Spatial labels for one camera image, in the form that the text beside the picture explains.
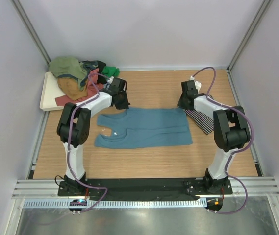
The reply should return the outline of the light blue tank top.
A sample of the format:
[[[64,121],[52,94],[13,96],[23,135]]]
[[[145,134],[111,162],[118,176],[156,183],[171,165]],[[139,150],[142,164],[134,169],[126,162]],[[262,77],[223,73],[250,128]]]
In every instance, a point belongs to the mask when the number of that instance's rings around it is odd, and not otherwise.
[[[134,149],[193,143],[186,114],[180,108],[130,107],[121,113],[99,115],[97,125],[109,128],[111,135],[98,135],[96,147]]]

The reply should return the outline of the black white striped tank top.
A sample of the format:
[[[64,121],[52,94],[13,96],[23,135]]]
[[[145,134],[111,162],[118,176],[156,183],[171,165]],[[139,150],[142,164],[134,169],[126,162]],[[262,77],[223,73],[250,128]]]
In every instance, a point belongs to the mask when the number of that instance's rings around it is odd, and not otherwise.
[[[184,110],[184,112],[206,135],[209,135],[214,130],[213,112],[219,107],[210,102],[209,96],[202,95],[194,100],[193,110]]]

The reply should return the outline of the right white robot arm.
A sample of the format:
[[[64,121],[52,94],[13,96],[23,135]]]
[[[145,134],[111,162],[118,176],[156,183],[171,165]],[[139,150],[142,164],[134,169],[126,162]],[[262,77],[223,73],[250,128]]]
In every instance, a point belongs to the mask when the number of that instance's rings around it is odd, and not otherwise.
[[[207,193],[218,194],[227,185],[229,168],[235,155],[251,140],[244,109],[224,105],[209,95],[199,93],[194,80],[181,82],[181,88],[178,107],[197,111],[213,120],[217,150],[212,164],[205,171],[203,188]]]

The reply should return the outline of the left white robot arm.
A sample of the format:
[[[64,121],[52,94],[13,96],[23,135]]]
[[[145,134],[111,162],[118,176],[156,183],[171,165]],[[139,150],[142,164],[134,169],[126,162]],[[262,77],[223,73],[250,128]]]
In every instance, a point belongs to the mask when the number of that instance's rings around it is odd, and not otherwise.
[[[66,153],[66,173],[58,183],[59,196],[80,196],[87,188],[97,189],[87,186],[83,166],[83,145],[89,136],[91,117],[111,106],[122,110],[129,105],[127,82],[118,77],[109,78],[104,88],[96,89],[96,94],[87,100],[65,104],[57,127],[57,135]]]

